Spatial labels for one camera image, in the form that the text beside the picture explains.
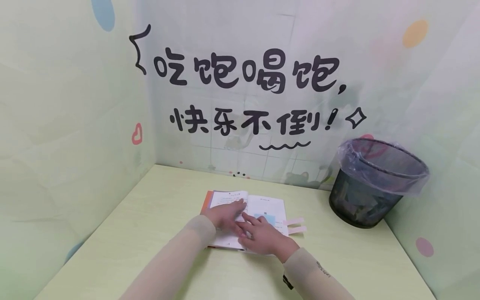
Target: book page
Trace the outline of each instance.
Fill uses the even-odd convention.
[[[209,207],[215,207],[222,204],[229,204],[234,201],[243,199],[247,203],[247,207],[245,208],[245,212],[248,213],[248,193],[245,191],[235,191],[235,192],[217,192],[214,191],[212,195],[212,200],[210,202]],[[243,222],[244,219],[242,216],[238,216],[236,221]],[[231,232],[223,232],[219,229],[216,231],[216,237],[213,243],[210,244],[213,247],[222,247],[222,248],[233,248],[244,250],[242,245],[238,243],[238,237]]]
[[[248,214],[258,218],[263,216],[268,223],[280,231],[283,235],[288,236],[288,227],[284,224],[287,220],[285,213],[285,204],[283,200],[263,197],[263,196],[249,196]]]

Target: plastic bag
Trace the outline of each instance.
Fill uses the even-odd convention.
[[[400,145],[357,138],[338,148],[340,168],[383,192],[417,196],[430,177],[427,165]]]

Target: pink bookmark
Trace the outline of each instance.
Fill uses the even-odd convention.
[[[307,231],[307,227],[306,227],[306,226],[289,228],[289,229],[288,229],[288,235],[294,234],[294,233],[300,233],[300,232],[304,232],[304,231]]]
[[[300,223],[303,223],[303,222],[305,222],[305,220],[302,217],[299,217],[299,218],[283,221],[283,225],[290,226],[290,225],[293,225],[293,224],[300,224]]]

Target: open book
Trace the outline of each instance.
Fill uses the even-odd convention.
[[[247,207],[244,210],[245,213],[254,216],[255,218],[264,216],[273,227],[283,235],[288,236],[289,232],[285,205],[281,199],[248,195],[248,192],[245,191],[208,191],[202,210],[217,205],[228,204],[240,199],[243,199],[247,203]],[[243,222],[244,219],[242,216],[238,216],[236,221]],[[236,249],[241,251],[247,250],[240,245],[238,237],[234,233],[223,232],[219,229],[217,229],[215,241],[211,243],[209,247]]]

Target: trash can rim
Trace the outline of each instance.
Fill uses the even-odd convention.
[[[363,158],[363,155],[359,152],[356,152],[353,150],[353,146],[352,144],[350,143],[349,147],[352,148],[351,150],[356,153],[356,154],[359,154],[358,157],[359,157],[359,160],[366,164],[367,166],[369,167],[372,167],[376,170],[378,170],[379,172],[382,172],[382,173],[385,173],[385,174],[388,174],[388,175],[392,175],[392,176],[396,176],[396,177],[400,177],[400,178],[406,178],[406,179],[418,179],[418,178],[423,178],[423,177],[426,177],[427,175],[429,175],[430,173],[430,170],[428,169],[427,165],[418,157],[416,157],[414,154],[410,153],[409,151],[399,147],[399,146],[396,146],[394,144],[391,144],[391,143],[387,143],[387,142],[384,142],[384,141],[380,141],[380,140],[375,140],[375,139],[367,139],[367,138],[355,138],[355,139],[351,139],[350,141],[374,141],[374,142],[377,142],[377,143],[380,143],[380,144],[385,144],[387,146],[390,146],[390,147],[393,147],[397,150],[400,150],[402,151],[403,153],[411,156],[412,158],[414,158],[416,161],[418,161],[424,168],[425,168],[425,172],[423,174],[418,174],[418,175],[408,175],[408,174],[402,174],[402,173],[397,173],[397,172],[392,172],[392,171],[388,171],[388,170],[385,170],[385,169],[382,169],[380,168],[379,166],[369,162],[368,160],[366,160],[365,158]]]

